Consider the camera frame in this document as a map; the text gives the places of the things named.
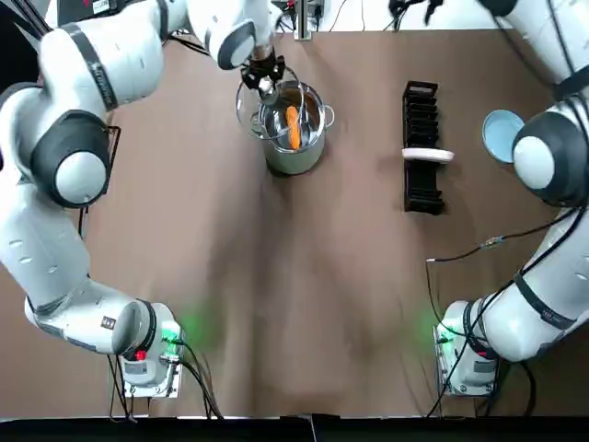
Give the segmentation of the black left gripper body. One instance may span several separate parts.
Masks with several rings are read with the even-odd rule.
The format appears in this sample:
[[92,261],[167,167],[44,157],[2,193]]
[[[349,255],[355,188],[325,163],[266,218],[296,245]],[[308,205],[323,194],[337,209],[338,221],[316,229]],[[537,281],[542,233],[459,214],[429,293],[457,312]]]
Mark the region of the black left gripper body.
[[255,66],[258,68],[258,72],[260,78],[268,77],[271,78],[271,69],[272,69],[272,56],[274,53],[271,53],[269,56],[263,59],[250,59],[249,65]]

